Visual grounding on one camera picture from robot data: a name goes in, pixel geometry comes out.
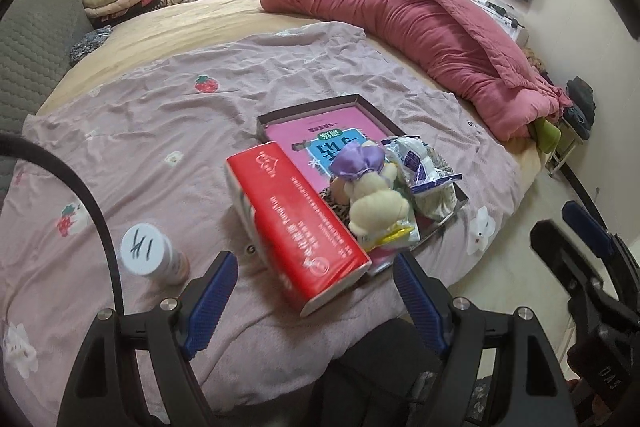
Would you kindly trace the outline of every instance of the pillow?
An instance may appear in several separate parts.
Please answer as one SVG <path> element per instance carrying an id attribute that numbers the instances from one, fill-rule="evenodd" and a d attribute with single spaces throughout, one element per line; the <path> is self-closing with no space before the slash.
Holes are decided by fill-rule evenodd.
<path id="1" fill-rule="evenodd" d="M 91 30 L 82 0 L 14 0 L 0 20 L 0 132 L 22 133 L 71 69 L 71 47 Z M 0 208 L 14 166 L 0 157 Z"/>

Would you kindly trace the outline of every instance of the black bag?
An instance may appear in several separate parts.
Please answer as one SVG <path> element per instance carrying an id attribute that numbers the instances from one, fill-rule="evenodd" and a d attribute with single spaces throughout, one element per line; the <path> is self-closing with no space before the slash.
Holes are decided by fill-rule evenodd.
<path id="1" fill-rule="evenodd" d="M 596 103 L 593 101 L 593 89 L 579 76 L 566 83 L 566 92 L 569 98 L 577 105 L 587 119 L 589 129 L 595 119 Z"/>
<path id="2" fill-rule="evenodd" d="M 420 376 L 440 369 L 414 325 L 393 319 L 378 326 L 333 360 L 313 388 L 303 425 L 308 427 L 404 427 L 420 400 L 412 389 Z"/>

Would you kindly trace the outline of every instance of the red package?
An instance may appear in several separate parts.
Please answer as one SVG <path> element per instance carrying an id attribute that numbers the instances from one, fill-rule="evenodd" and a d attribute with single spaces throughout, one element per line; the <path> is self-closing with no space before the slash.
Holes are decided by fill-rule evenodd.
<path id="1" fill-rule="evenodd" d="M 353 285 L 371 260 L 276 142 L 227 158 L 234 206 L 301 317 Z"/>

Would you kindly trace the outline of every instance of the leopard print fabric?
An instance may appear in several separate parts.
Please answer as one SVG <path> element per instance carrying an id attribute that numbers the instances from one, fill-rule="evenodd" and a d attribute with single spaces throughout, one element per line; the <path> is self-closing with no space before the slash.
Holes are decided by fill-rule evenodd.
<path id="1" fill-rule="evenodd" d="M 329 208 L 334 211 L 334 214 L 338 216 L 341 222 L 344 223 L 345 227 L 349 226 L 349 209 L 351 208 L 350 204 L 339 204 L 334 201 L 334 197 L 331 194 L 331 188 L 327 187 L 320 192 L 320 197 L 324 200 L 326 204 L 329 205 Z"/>

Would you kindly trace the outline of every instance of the beige mattress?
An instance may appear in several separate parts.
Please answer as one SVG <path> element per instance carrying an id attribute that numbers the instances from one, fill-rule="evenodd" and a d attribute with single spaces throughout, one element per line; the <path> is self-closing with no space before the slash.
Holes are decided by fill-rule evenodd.
<path id="1" fill-rule="evenodd" d="M 317 21 L 303 16 L 266 13 L 260 8 L 260 0 L 200 0 L 151 12 L 116 26 L 100 49 L 65 75 L 38 113 L 46 114 L 80 94 L 158 58 Z M 383 55 L 403 64 L 425 84 L 444 90 L 400 52 L 376 39 L 370 38 L 369 41 Z M 482 124 L 474 108 L 465 101 L 461 103 L 473 120 Z M 542 169 L 544 158 L 530 139 L 512 139 L 503 145 L 521 167 L 520 181 L 524 192 Z"/>

